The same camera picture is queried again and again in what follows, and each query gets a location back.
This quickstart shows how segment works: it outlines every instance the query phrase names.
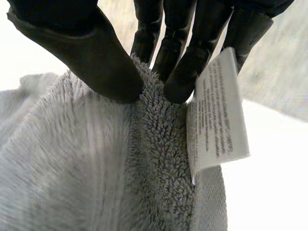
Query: care label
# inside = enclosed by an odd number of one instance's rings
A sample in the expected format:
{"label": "care label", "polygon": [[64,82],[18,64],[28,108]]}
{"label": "care label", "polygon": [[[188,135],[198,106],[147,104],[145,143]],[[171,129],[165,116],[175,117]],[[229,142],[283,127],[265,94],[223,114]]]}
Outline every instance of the care label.
{"label": "care label", "polygon": [[196,80],[186,120],[193,184],[202,169],[250,156],[236,64],[226,48]]}

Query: terry cloth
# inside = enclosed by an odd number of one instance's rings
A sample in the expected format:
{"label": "terry cloth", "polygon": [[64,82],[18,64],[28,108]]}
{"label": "terry cloth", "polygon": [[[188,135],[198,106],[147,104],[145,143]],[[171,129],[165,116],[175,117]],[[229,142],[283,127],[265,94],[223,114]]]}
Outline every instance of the terry cloth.
{"label": "terry cloth", "polygon": [[140,100],[117,104],[72,72],[0,93],[1,231],[226,231],[220,167],[192,185],[185,104],[133,57]]}

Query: gray floor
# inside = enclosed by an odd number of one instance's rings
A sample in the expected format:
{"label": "gray floor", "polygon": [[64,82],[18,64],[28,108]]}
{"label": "gray floor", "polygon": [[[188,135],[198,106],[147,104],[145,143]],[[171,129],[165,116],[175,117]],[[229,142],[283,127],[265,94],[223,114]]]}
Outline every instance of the gray floor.
{"label": "gray floor", "polygon": [[[137,19],[133,0],[100,0],[100,8],[112,22],[130,51]],[[244,98],[284,114],[308,121],[308,1],[296,0],[253,48],[239,83]],[[225,32],[215,51],[218,54]],[[165,33],[162,28],[160,39]]]}

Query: gloved hand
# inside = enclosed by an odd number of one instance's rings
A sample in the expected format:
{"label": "gloved hand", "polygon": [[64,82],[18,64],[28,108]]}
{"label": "gloved hand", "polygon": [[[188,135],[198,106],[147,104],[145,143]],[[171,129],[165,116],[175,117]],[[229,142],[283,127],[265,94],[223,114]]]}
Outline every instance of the gloved hand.
{"label": "gloved hand", "polygon": [[[138,100],[142,79],[109,20],[96,7],[97,0],[78,1],[76,6],[67,0],[22,1],[9,0],[7,13],[20,32],[55,55],[95,92],[121,103]],[[83,4],[94,12],[89,10],[90,16],[81,19],[76,14],[83,12]]]}
{"label": "gloved hand", "polygon": [[[253,46],[294,0],[134,0],[138,31],[131,52],[150,63],[165,11],[166,32],[153,70],[165,81],[164,93],[174,103],[185,102],[206,67],[231,17],[223,48],[234,47],[240,70]],[[195,19],[192,39],[181,58]]]}

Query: glove finger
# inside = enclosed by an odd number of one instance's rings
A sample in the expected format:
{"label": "glove finger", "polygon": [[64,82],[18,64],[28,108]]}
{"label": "glove finger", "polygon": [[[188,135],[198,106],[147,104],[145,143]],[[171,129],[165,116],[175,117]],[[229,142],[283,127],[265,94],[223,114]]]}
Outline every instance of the glove finger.
{"label": "glove finger", "polygon": [[228,24],[227,35],[222,49],[235,49],[238,71],[242,69],[254,45],[273,25],[273,20],[257,11],[236,8]]}
{"label": "glove finger", "polygon": [[142,79],[99,8],[76,31],[33,25],[11,8],[7,15],[21,33],[66,64],[93,91],[122,103],[138,100]]}
{"label": "glove finger", "polygon": [[183,54],[196,0],[164,0],[166,32],[153,71],[166,81]]}
{"label": "glove finger", "polygon": [[163,18],[163,0],[134,0],[138,30],[135,33],[131,54],[141,62],[152,60]]}
{"label": "glove finger", "polygon": [[232,8],[216,0],[198,0],[192,39],[186,53],[166,81],[164,93],[173,103],[184,103],[194,90],[217,45]]}

